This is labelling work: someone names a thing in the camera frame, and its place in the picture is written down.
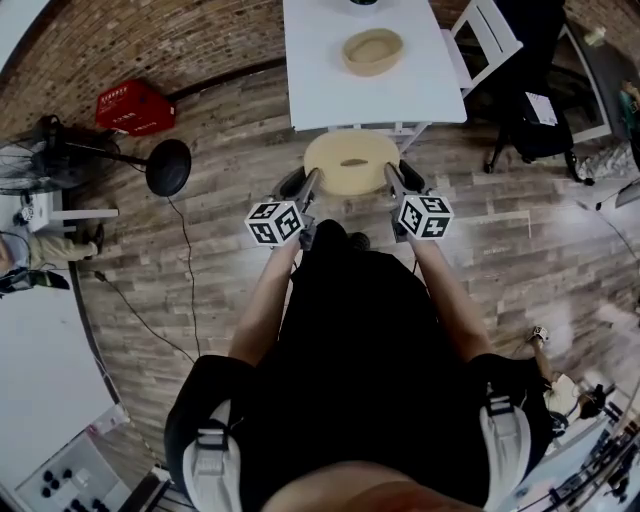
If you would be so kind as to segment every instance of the white wall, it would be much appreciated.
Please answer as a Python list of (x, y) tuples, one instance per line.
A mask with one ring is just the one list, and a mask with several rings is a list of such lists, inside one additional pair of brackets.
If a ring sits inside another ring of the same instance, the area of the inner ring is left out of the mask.
[[(1, 224), (13, 199), (0, 196)], [(2, 486), (13, 491), (111, 406), (72, 290), (36, 287), (0, 300)]]
[(49, 0), (0, 0), (0, 71)]

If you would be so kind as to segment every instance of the wooden bowl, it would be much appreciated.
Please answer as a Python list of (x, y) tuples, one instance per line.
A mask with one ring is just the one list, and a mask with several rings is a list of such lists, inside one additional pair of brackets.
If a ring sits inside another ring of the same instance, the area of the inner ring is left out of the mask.
[(354, 75), (376, 76), (402, 57), (402, 38), (386, 28), (374, 28), (350, 37), (342, 47), (342, 60)]

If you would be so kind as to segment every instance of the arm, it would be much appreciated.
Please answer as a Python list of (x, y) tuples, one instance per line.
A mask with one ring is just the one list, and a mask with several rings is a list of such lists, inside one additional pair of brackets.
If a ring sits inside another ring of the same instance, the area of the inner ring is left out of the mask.
[(278, 339), (298, 240), (274, 249), (233, 336), (229, 357), (256, 366)]
[(410, 238), (438, 319), (463, 361), (493, 353), (476, 304), (464, 290), (434, 242)]
[(9, 252), (9, 248), (0, 236), (0, 274), (6, 274), (9, 272), (9, 270), (13, 268), (13, 265), (14, 261), (11, 257), (11, 253)]

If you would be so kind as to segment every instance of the red box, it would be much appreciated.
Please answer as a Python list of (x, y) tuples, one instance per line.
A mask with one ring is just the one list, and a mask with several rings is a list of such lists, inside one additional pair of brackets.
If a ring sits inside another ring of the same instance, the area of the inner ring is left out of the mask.
[(129, 135), (150, 135), (173, 128), (176, 109), (144, 82), (129, 80), (98, 97), (96, 122)]

